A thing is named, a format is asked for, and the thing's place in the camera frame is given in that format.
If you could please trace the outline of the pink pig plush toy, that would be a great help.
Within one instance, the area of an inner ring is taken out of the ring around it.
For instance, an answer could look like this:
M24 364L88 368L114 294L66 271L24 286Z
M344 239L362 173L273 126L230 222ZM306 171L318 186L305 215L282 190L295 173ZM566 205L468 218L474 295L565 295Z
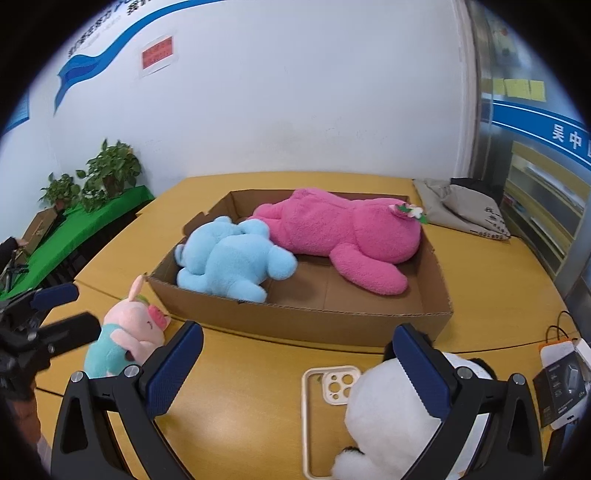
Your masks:
M104 316L101 332L86 353L89 378L117 376L130 365L141 366L164 344L171 319L141 295L144 277L133 281L127 297Z

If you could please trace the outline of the white panda plush toy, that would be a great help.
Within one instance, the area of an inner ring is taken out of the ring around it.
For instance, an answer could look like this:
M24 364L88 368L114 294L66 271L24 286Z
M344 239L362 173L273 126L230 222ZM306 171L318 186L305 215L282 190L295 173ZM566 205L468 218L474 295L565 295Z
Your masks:
M349 393L346 430L356 444L332 465L334 479L401 479L441 425L431 416L394 354L370 368Z

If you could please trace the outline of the light blue plush toy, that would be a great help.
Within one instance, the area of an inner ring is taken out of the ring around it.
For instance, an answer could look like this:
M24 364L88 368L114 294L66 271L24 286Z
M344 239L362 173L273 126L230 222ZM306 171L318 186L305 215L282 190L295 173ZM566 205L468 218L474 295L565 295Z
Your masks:
M287 280L297 258L270 240L270 228L259 219L238 224L219 216L196 228L174 249L180 267L176 285L196 293L263 303L267 279Z

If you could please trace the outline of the pink plush bear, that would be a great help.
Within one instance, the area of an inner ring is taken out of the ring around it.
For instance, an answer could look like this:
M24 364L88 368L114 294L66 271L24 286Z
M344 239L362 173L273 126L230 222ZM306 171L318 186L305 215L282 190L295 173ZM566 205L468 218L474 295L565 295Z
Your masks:
M394 296L408 288L398 265L411 259L427 222L423 209L396 198L353 199L297 189L286 200L256 207L270 239L291 253L328 257L346 280Z

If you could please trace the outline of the green cloth covered table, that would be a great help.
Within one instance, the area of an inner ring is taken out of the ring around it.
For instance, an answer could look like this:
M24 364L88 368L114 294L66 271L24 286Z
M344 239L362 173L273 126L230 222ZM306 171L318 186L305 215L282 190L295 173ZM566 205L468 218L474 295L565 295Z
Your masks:
M91 212L86 212L81 206L68 211L65 220L29 257L28 272L18 275L12 288L1 292L1 299L7 300L37 287L86 240L124 214L141 208L153 199L146 186L137 186Z

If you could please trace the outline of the small cardboard box on green table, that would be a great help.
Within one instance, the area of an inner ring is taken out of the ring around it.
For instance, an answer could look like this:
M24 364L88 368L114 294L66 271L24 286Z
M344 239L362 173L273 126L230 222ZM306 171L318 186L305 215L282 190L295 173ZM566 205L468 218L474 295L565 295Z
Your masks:
M50 230L56 218L57 212L53 207L39 211L34 216L23 235L23 239L26 241L24 252L27 255L33 254Z

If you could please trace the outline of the black and white product box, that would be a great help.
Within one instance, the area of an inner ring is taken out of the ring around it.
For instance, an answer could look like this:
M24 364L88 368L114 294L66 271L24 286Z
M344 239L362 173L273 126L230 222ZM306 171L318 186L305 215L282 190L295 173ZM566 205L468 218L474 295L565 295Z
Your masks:
M558 430L580 420L590 402L590 347L584 339L540 348L534 388L542 427Z

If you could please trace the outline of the green potted plant small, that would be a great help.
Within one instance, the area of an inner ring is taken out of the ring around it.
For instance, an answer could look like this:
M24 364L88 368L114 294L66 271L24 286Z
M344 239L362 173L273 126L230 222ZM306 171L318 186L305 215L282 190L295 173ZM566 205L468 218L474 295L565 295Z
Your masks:
M81 189L71 175L64 173L55 176L51 172L48 176L48 185L43 187L41 192L40 203L53 207L56 212L63 212L77 205Z

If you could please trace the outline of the green potted plant large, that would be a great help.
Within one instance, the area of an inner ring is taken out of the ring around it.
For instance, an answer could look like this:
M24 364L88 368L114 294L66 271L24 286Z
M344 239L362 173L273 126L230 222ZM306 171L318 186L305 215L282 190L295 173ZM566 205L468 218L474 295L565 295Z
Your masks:
M127 187L135 187L141 172L139 159L129 144L120 140L109 144L104 139L98 154L86 162L86 168L76 171L76 177L84 181L79 194L82 207L87 212L101 208Z

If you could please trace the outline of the beige phone case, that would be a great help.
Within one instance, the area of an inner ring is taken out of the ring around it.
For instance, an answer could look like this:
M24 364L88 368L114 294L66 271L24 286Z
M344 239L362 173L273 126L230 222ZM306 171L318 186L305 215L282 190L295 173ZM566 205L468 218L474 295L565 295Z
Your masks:
M362 372L352 365L315 367L301 377L301 469L307 479L330 479L335 457L355 446L346 429L349 393Z

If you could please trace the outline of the brown cardboard box tray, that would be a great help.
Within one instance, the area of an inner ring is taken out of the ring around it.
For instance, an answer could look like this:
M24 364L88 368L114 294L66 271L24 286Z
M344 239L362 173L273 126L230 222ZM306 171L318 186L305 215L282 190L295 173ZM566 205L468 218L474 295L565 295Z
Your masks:
M219 200L207 213L184 226L179 244L199 226L228 216L238 224L252 217L256 207L286 200L294 190L239 190ZM399 195L333 193L343 198L396 198ZM249 335L285 341L346 345L356 350L385 346L394 328L411 323L431 338L439 336L453 308L434 250L422 229L417 253L398 265L408 279L407 290L379 295L349 282L328 257L294 254L297 270L287 280L267 279L266 301L253 303L196 293L176 285L180 267L175 247L149 276L149 284L167 311L181 319Z

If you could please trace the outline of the grey canvas tote bag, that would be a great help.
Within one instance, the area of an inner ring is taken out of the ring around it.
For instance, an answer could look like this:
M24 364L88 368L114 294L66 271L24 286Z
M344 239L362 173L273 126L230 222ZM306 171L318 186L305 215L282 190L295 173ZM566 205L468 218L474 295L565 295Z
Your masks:
M495 200L450 180L414 179L430 224L492 240L509 240L511 233Z

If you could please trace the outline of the blue framed wall poster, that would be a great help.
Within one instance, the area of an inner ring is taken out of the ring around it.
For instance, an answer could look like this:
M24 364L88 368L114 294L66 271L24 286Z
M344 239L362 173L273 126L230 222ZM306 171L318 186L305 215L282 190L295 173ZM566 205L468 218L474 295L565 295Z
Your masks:
M30 118L30 106L29 106L29 92L25 92L21 99L17 102L14 111L7 120L2 134L5 134L19 125L25 123Z

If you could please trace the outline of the red wall notice sign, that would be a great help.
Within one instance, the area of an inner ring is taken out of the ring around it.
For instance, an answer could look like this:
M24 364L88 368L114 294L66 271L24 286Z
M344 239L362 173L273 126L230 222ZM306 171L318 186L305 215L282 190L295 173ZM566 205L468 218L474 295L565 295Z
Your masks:
M140 53L141 77L152 75L177 61L178 55L173 34L166 34L146 44Z

